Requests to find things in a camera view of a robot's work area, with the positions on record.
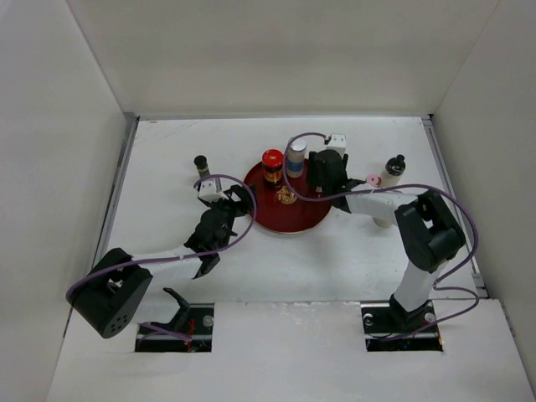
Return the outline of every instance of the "white cap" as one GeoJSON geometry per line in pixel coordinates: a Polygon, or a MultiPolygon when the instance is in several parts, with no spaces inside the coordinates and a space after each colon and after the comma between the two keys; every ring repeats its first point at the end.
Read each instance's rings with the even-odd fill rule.
{"type": "Polygon", "coordinates": [[[295,140],[291,145],[291,150],[294,152],[302,152],[307,148],[307,141],[300,139],[295,140]]]}

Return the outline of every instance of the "bolt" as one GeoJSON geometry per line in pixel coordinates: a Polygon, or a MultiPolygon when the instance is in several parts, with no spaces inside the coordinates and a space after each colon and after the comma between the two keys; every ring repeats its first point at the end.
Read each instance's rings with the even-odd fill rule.
{"type": "Polygon", "coordinates": [[[205,327],[212,327],[214,325],[214,317],[212,317],[212,316],[204,316],[203,317],[203,325],[205,327]]]}
{"type": "Polygon", "coordinates": [[[436,319],[436,315],[433,312],[427,312],[425,314],[425,321],[427,322],[434,322],[436,319]]]}
{"type": "Polygon", "coordinates": [[[374,324],[373,318],[374,316],[370,314],[369,312],[367,312],[363,316],[363,322],[365,323],[365,327],[371,327],[374,324]]]}

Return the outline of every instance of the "white bottle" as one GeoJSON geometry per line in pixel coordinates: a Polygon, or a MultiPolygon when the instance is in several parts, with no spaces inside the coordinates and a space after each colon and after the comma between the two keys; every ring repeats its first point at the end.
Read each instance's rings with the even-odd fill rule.
{"type": "MultiPolygon", "coordinates": [[[[396,157],[390,158],[387,163],[385,163],[385,169],[379,174],[379,178],[381,179],[379,182],[380,187],[387,188],[396,186],[405,170],[404,159],[404,155],[397,155],[396,157]]],[[[389,222],[378,218],[374,218],[374,222],[382,228],[388,228],[391,225],[389,222]]]]}
{"type": "Polygon", "coordinates": [[[297,139],[292,143],[286,159],[286,175],[289,178],[299,178],[303,174],[306,150],[307,142],[305,140],[297,139]]]}

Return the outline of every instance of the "beige bottle with black cap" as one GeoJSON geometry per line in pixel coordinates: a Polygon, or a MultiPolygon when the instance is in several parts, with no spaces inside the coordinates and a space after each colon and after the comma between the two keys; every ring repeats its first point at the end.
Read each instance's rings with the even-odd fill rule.
{"type": "MultiPolygon", "coordinates": [[[[387,163],[385,163],[385,169],[379,174],[379,178],[381,179],[379,186],[382,188],[396,186],[396,184],[402,178],[404,171],[404,155],[397,155],[396,157],[390,158],[387,163]]],[[[389,222],[378,218],[374,218],[374,222],[376,222],[376,225],[381,226],[382,228],[388,228],[391,225],[389,222]]]]}

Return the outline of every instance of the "black cap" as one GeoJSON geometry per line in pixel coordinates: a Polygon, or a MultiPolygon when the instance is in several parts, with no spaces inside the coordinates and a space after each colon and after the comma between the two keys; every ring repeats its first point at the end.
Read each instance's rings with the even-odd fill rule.
{"type": "Polygon", "coordinates": [[[404,155],[390,158],[385,164],[385,170],[393,176],[400,176],[405,170],[404,155]]]}
{"type": "Polygon", "coordinates": [[[198,169],[204,169],[207,167],[207,157],[204,155],[198,155],[193,160],[193,163],[195,163],[195,166],[198,169]]]}

